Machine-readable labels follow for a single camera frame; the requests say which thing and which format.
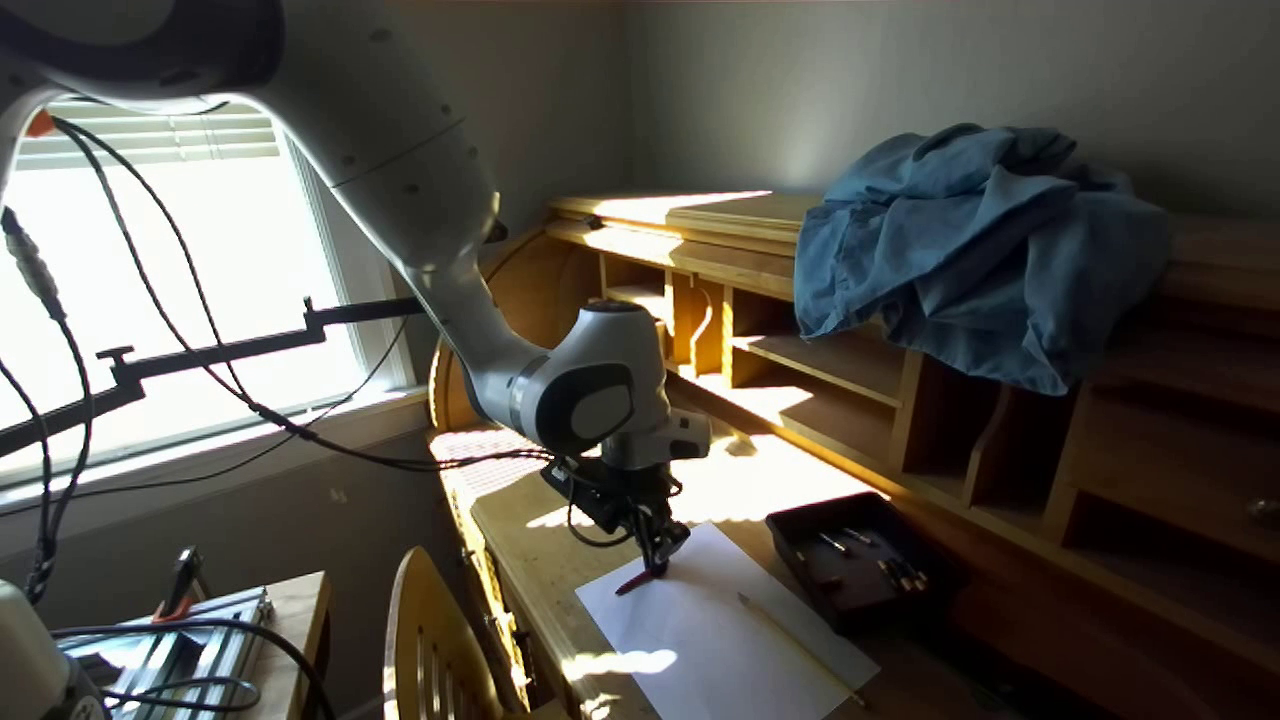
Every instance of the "window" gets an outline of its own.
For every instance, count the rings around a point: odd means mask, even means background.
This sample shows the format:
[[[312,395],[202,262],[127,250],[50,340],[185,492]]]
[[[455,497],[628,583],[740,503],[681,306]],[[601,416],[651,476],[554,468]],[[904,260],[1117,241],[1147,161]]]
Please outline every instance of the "window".
[[[117,144],[162,195],[193,244],[222,340],[298,328],[303,294],[312,294],[315,306],[347,300],[331,278],[325,232],[315,226],[315,214],[325,212],[312,212],[291,152],[274,144],[271,118],[254,108],[227,104],[209,115],[138,115],[69,99],[55,104],[55,115]],[[120,164],[108,154],[99,154],[99,164],[110,177],[168,316],[193,347],[209,347],[211,332],[174,237]],[[110,209],[76,144],[63,136],[27,138],[3,202],[34,237],[39,254],[55,274],[97,391],[110,388],[108,358],[97,358],[102,347],[132,343],[132,358],[181,350],[148,305]],[[354,388],[365,376],[365,358],[354,355],[368,350],[353,347],[345,328],[331,328],[325,343],[238,358],[234,372],[254,398],[287,413]],[[0,358],[27,382],[39,413],[81,398],[76,364],[13,260],[0,260]],[[142,391],[142,398],[97,420],[90,461],[162,447],[254,420],[201,369],[148,378]],[[24,420],[24,402],[0,382],[0,427]],[[69,468],[81,430],[60,430],[50,447],[60,468]],[[13,452],[0,461],[0,482],[34,476],[34,468],[34,447]]]

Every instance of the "sunlight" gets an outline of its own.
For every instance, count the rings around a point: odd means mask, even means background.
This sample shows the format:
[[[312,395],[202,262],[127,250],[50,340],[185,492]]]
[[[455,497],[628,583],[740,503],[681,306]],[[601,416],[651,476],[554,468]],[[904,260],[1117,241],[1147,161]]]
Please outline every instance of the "sunlight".
[[[667,212],[694,209],[694,202],[726,202],[726,198],[751,198],[771,195],[768,189],[745,189],[745,191],[684,191],[684,195],[614,195],[597,198],[592,212],[640,221],[640,223],[667,223]]]
[[[575,713],[580,713],[583,720],[603,720],[603,715],[613,715],[614,703],[618,703],[618,695],[601,690],[601,695],[592,695],[592,700],[580,700]]]
[[[779,507],[874,492],[870,482],[797,452],[771,430],[717,430],[712,452],[699,461],[677,461],[671,476],[684,482],[684,492],[671,497],[671,516],[684,522],[748,522]],[[533,516],[524,526],[563,530],[563,521],[568,511],[554,503],[550,511]],[[583,511],[571,511],[571,526],[601,536]]]
[[[601,250],[618,250],[618,254],[633,254],[633,260],[646,260],[646,262],[671,262],[671,254],[684,244],[684,237],[681,232],[662,232],[662,226],[634,232],[634,226],[603,223],[603,226],[583,232],[583,244],[601,247]]]
[[[558,665],[563,681],[575,684],[583,676],[658,676],[677,665],[671,647],[656,650],[580,650]]]
[[[712,376],[694,376],[687,364],[677,369],[687,382],[699,382],[712,395],[726,395],[732,402],[748,409],[751,416],[768,416],[779,420],[788,409],[799,409],[812,398],[812,388],[799,382],[751,382],[751,388],[736,388],[726,382],[726,376],[712,372]]]

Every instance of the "wooden shelving unit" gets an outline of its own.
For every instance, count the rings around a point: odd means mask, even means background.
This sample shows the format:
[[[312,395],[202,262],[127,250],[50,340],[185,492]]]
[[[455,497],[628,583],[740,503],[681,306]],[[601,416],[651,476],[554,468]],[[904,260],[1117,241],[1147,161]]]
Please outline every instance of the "wooden shelving unit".
[[[603,294],[662,306],[677,378],[1280,684],[1280,610],[1265,610],[1280,609],[1280,526],[1243,521],[1248,499],[1280,499],[1280,322],[1267,316],[1280,316],[1280,294],[1233,292],[1233,278],[1255,283],[1267,262],[1233,247],[1202,250],[1198,241],[1255,250],[1265,232],[1192,223],[1178,237],[1184,262],[1153,300],[1164,320],[1120,343],[1080,398],[1045,398],[948,372],[874,328],[799,340],[791,250],[812,202],[814,195],[575,195],[550,209],[548,241],[603,254]],[[1189,472],[1225,479],[1178,479],[1173,492],[1167,476]],[[1090,522],[1109,516],[1100,507],[1184,530],[1207,557],[1131,536],[1111,543],[1123,530]],[[960,548],[960,560],[978,572],[985,551]]]

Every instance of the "window blinds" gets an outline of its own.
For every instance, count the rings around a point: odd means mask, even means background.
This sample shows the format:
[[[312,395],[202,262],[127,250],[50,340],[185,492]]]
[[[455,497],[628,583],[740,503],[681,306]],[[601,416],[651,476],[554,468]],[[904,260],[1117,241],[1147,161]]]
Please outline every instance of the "window blinds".
[[[83,124],[102,136],[132,164],[174,164],[174,161],[249,161],[274,154],[274,127],[249,104],[219,104],[211,110],[120,110],[90,99],[55,99],[55,115]],[[15,154],[21,170],[30,169],[81,169],[83,154],[60,133],[24,138]]]

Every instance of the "shelf compartment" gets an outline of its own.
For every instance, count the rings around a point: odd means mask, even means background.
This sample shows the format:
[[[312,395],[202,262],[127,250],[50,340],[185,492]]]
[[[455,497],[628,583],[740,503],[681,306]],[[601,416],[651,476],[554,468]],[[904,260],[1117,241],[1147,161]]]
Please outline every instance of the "shelf compartment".
[[[894,472],[963,476],[978,430],[991,424],[1000,382],[960,376],[921,350],[904,358],[904,391],[894,413]]]
[[[671,286],[671,358],[691,372],[721,372],[724,286],[699,274],[667,273]]]
[[[1280,350],[1265,340],[1147,328],[1128,340],[1090,388],[1153,388],[1280,416]]]
[[[870,332],[814,343],[799,335],[736,335],[732,347],[814,376],[882,409],[894,409],[899,398],[904,350]]]
[[[1060,540],[1080,540],[1080,497],[1100,497],[1192,536],[1280,563],[1280,526],[1253,516],[1280,497],[1275,424],[1225,424],[1202,409],[1153,409],[1088,391],[1060,465]]]
[[[1088,526],[1073,557],[1131,583],[1164,620],[1280,670],[1280,569],[1198,540],[1144,511],[1080,499]]]
[[[975,436],[963,503],[1039,516],[1068,436],[1073,398],[1000,388],[989,427]]]
[[[614,283],[614,286],[603,286],[601,294],[640,305],[646,316],[671,328],[671,305],[667,305],[667,292],[658,286]]]
[[[904,472],[899,482],[913,486],[913,492],[928,492],[931,499],[948,499],[953,507],[960,507],[960,492],[963,492],[963,476],[960,476],[960,472]]]
[[[667,273],[651,262],[634,262],[622,254],[601,254],[601,286],[640,286],[640,292],[662,292]]]
[[[847,395],[812,376],[771,369],[756,382],[726,382],[726,376],[699,376],[677,369],[687,382],[759,416],[771,430],[819,452],[853,455],[874,472],[890,465],[890,409]]]

